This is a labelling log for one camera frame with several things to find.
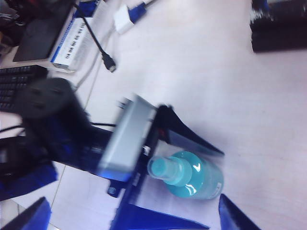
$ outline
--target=black cable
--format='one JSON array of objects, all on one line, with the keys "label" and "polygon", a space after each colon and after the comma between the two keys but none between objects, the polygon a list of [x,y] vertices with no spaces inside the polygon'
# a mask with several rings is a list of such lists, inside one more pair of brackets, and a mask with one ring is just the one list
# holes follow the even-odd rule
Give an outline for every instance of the black cable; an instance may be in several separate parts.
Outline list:
[{"label": "black cable", "polygon": [[89,23],[87,22],[86,18],[85,18],[85,14],[83,12],[83,10],[75,3],[73,2],[72,3],[73,6],[78,10],[78,13],[80,14],[81,18],[83,19],[88,31],[90,32],[94,42],[96,43],[96,45],[98,46],[101,54],[102,54],[102,60],[104,61],[105,63],[105,66],[107,68],[107,70],[109,70],[110,72],[114,72],[116,70],[116,64],[115,64],[115,61],[113,60],[113,58],[110,57],[109,54],[107,54],[103,48],[101,47],[101,45],[99,44],[95,34],[93,33]]},{"label": "black cable", "polygon": [[116,127],[115,124],[109,124],[109,123],[95,123],[95,122],[91,122],[91,124],[93,126],[110,126],[110,127]]},{"label": "black cable", "polygon": [[0,133],[9,131],[9,130],[12,130],[12,129],[15,129],[15,128],[23,128],[23,126],[22,126],[22,125],[11,126],[11,127],[8,127],[8,128],[5,128],[5,129],[0,130]]}]

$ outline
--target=gray metal device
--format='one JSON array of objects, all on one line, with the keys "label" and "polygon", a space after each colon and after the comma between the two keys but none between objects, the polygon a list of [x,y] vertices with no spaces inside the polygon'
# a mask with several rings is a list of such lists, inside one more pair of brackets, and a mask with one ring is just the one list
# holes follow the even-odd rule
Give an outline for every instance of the gray metal device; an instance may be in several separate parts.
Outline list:
[{"label": "gray metal device", "polygon": [[156,108],[140,96],[128,101],[101,158],[96,175],[126,182],[135,169]]}]

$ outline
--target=screw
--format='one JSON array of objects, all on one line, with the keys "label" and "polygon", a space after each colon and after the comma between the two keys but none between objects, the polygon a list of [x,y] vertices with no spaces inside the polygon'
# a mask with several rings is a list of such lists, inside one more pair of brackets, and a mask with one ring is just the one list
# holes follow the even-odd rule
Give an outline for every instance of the screw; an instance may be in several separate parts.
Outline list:
[{"label": "screw", "polygon": [[110,193],[110,194],[114,194],[114,193],[116,192],[116,188],[114,188],[114,187],[109,187],[109,189],[108,189],[107,192]]}]

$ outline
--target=power cord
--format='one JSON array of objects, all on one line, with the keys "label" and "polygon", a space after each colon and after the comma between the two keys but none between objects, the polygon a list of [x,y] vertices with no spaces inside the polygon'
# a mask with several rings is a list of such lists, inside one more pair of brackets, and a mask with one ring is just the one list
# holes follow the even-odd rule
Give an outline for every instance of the power cord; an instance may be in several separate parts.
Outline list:
[{"label": "power cord", "polygon": [[114,72],[116,70],[116,64],[115,61],[113,60],[113,58],[110,57],[109,54],[107,54],[103,48],[101,47],[101,45],[99,44],[95,34],[93,33],[89,23],[87,22],[86,18],[85,18],[85,14],[83,12],[83,10],[75,3],[72,3],[73,6],[78,10],[78,13],[80,14],[81,18],[83,19],[88,31],[90,32],[94,42],[96,43],[96,45],[98,46],[98,49],[100,50],[100,53],[102,54],[102,60],[104,61],[105,67],[107,70],[109,70],[110,72]]},{"label": "power cord", "polygon": [[[107,47],[110,36],[112,35],[113,32],[114,32],[114,27],[112,26],[112,28],[109,30],[109,32],[101,39],[101,43],[106,40],[104,47]],[[79,82],[76,84],[74,92],[76,92],[81,87],[81,85],[85,82],[85,80],[89,77],[90,73],[93,71],[94,66],[96,65],[96,62],[97,62],[98,55],[99,55],[99,50],[97,50],[95,57],[94,57],[94,60],[91,64],[91,66],[88,68],[87,72],[85,74],[83,74],[83,76],[81,77]]]}]

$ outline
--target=cable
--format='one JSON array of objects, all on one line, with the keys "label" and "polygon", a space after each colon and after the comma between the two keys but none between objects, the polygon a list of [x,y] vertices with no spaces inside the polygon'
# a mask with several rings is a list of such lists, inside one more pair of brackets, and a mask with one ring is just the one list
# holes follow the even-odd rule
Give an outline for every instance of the cable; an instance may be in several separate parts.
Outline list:
[{"label": "cable", "polygon": [[11,126],[11,127],[8,127],[8,128],[5,128],[5,129],[0,130],[0,133],[9,131],[9,130],[12,130],[12,129],[15,129],[15,128],[23,128],[23,126],[22,126],[22,125]]},{"label": "cable", "polygon": [[116,127],[115,124],[110,124],[110,123],[95,123],[95,122],[91,122],[91,124],[93,126],[110,126],[110,127]]},{"label": "cable", "polygon": [[[114,32],[114,27],[112,26],[111,29],[109,30],[109,32],[101,39],[101,43],[104,42],[106,40],[106,43],[105,43],[105,47],[107,47],[107,44],[109,42],[109,39],[110,39],[110,36],[112,35],[112,33]],[[88,78],[88,76],[90,75],[90,73],[93,71],[94,69],[94,66],[97,62],[97,58],[98,58],[98,55],[99,55],[99,50],[97,50],[96,54],[95,54],[95,57],[94,57],[94,60],[91,64],[91,66],[89,67],[89,69],[87,70],[87,72],[81,77],[81,79],[79,80],[79,82],[77,83],[75,89],[74,89],[74,92],[76,92],[80,86],[85,82],[85,80]]]},{"label": "cable", "polygon": [[78,13],[80,14],[81,18],[83,19],[88,31],[90,32],[94,42],[96,43],[96,45],[98,46],[100,53],[102,54],[102,60],[105,63],[105,67],[107,70],[109,70],[111,73],[114,72],[116,70],[116,64],[115,61],[113,60],[113,58],[110,57],[109,54],[107,54],[103,48],[101,47],[101,45],[99,44],[95,34],[93,33],[89,23],[87,22],[86,18],[85,18],[85,14],[83,12],[83,10],[75,3],[72,3],[73,6],[78,10]]}]

